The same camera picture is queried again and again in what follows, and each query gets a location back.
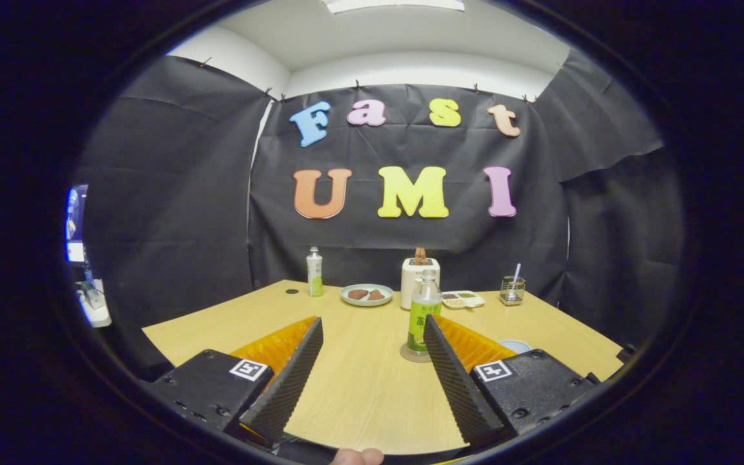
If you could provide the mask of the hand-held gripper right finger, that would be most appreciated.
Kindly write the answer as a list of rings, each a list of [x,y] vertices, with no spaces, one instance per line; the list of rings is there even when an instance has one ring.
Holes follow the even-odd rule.
[[[546,351],[515,353],[440,315],[426,318],[423,339],[455,423],[471,446],[525,435],[601,383]]]

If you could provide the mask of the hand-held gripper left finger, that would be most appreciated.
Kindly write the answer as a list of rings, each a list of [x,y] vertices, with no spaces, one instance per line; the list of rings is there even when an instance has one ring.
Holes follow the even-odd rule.
[[[210,348],[152,383],[177,414],[258,446],[280,441],[323,345],[311,316],[233,351]]]

